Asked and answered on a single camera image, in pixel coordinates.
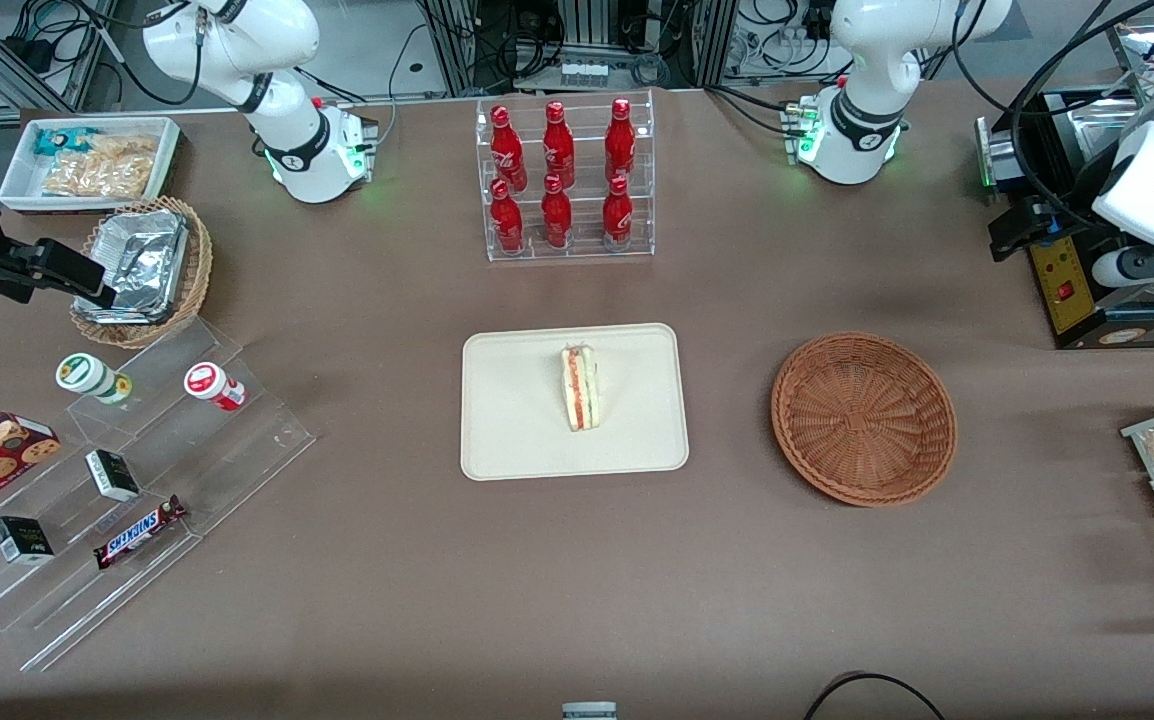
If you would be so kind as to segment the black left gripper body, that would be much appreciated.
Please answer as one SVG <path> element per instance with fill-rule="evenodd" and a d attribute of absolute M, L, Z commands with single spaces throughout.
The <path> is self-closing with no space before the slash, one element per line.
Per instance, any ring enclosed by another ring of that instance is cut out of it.
<path fill-rule="evenodd" d="M 1054 197 L 1063 209 L 1054 210 L 1048 231 L 1048 246 L 1071 240 L 1084 249 L 1094 249 L 1109 241 L 1109 225 L 1092 210 L 1092 202 L 1101 192 L 1099 183 L 1072 183 L 1070 188 L 1052 188 Z"/>

